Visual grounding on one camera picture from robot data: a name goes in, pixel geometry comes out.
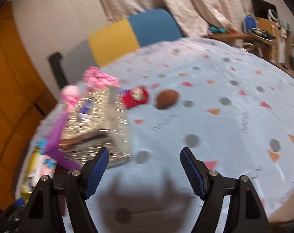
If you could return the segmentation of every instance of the patterned tablecloth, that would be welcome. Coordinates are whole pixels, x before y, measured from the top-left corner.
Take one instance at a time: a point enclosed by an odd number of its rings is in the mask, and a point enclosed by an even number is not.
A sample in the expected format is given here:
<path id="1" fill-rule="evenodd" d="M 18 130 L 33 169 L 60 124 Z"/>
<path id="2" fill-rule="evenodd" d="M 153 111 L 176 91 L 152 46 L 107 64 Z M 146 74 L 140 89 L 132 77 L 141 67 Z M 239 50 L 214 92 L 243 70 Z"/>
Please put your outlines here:
<path id="1" fill-rule="evenodd" d="M 294 188 L 294 79 L 274 65 L 222 42 L 183 38 L 102 71 L 123 89 L 145 85 L 151 100 L 127 111 L 130 162 L 107 169 L 87 200 L 99 232 L 191 232 L 203 202 L 179 160 L 185 146 L 223 176 L 249 176 L 268 215 Z M 155 96 L 164 89 L 178 91 L 179 102 L 158 110 Z M 64 223 L 72 232 L 68 216 Z"/>

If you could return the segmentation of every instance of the brown ball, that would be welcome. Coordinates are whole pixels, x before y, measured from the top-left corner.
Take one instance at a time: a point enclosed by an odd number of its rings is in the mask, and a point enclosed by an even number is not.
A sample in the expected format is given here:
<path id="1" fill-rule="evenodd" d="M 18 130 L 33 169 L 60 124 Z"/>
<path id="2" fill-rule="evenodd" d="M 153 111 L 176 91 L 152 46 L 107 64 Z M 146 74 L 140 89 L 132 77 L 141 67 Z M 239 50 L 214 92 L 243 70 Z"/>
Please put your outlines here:
<path id="1" fill-rule="evenodd" d="M 174 105 L 179 98 L 179 93 L 172 89 L 167 89 L 162 91 L 157 95 L 156 108 L 157 109 L 166 109 Z"/>

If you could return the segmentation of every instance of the silver screw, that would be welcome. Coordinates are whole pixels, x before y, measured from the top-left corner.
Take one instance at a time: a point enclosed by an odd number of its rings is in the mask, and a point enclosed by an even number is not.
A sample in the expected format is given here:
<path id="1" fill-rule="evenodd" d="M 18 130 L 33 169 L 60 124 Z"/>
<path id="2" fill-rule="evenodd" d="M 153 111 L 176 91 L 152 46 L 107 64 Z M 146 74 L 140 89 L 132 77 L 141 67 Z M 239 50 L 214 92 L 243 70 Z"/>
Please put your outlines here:
<path id="1" fill-rule="evenodd" d="M 249 178 L 247 176 L 245 176 L 245 175 L 242 175 L 241 180 L 244 181 L 244 182 L 247 182 L 247 181 L 249 181 Z"/>
<path id="2" fill-rule="evenodd" d="M 218 172 L 215 170 L 211 170 L 211 171 L 209 171 L 209 174 L 212 175 L 213 177 L 215 177 L 216 175 L 218 175 Z"/>
<path id="3" fill-rule="evenodd" d="M 43 176 L 41 176 L 41 180 L 42 181 L 47 181 L 48 180 L 48 178 L 49 178 L 49 176 L 48 175 L 43 175 Z"/>
<path id="4" fill-rule="evenodd" d="M 79 176 L 81 174 L 80 170 L 73 170 L 71 173 L 73 176 Z"/>

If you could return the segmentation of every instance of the wooden surface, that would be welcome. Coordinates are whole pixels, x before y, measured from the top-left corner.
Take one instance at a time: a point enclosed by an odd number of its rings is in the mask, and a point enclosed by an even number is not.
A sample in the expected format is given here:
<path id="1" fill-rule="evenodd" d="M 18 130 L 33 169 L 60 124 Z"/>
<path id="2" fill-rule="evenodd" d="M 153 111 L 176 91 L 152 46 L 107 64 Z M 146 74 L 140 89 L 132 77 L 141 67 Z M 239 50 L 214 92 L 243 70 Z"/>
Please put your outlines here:
<path id="1" fill-rule="evenodd" d="M 0 209 L 14 202 L 11 187 L 21 152 L 42 113 L 55 104 L 19 38 L 11 4 L 5 3 L 0 10 Z"/>
<path id="2" fill-rule="evenodd" d="M 205 38 L 215 39 L 221 42 L 226 42 L 228 40 L 235 40 L 235 39 L 252 39 L 252 36 L 238 32 L 237 34 L 230 34 L 230 33 L 213 33 L 212 35 L 206 35 Z"/>

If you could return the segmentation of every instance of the shiny gold gift bag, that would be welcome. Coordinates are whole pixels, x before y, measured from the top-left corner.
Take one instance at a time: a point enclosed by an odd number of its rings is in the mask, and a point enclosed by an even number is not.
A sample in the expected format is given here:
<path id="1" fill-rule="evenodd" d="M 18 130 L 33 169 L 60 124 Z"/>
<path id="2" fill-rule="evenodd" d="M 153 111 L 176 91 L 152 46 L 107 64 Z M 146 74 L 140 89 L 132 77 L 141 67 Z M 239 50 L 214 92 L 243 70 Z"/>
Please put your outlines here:
<path id="1" fill-rule="evenodd" d="M 108 167 L 130 158 L 128 121 L 122 95 L 115 87 L 89 92 L 67 118 L 59 149 L 80 166 L 101 147 L 109 150 Z"/>

